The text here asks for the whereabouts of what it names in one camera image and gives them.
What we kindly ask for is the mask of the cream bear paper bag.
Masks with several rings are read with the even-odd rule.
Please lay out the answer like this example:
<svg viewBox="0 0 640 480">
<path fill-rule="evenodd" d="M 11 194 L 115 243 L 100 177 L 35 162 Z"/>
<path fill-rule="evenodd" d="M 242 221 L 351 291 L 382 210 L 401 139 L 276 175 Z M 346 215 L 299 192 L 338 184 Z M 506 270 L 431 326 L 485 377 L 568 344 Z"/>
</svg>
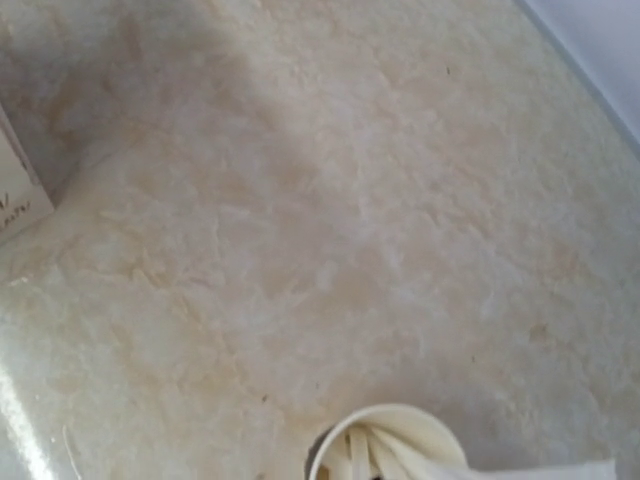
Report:
<svg viewBox="0 0 640 480">
<path fill-rule="evenodd" d="M 1 109 L 1 243 L 54 211 L 10 121 Z"/>
</svg>

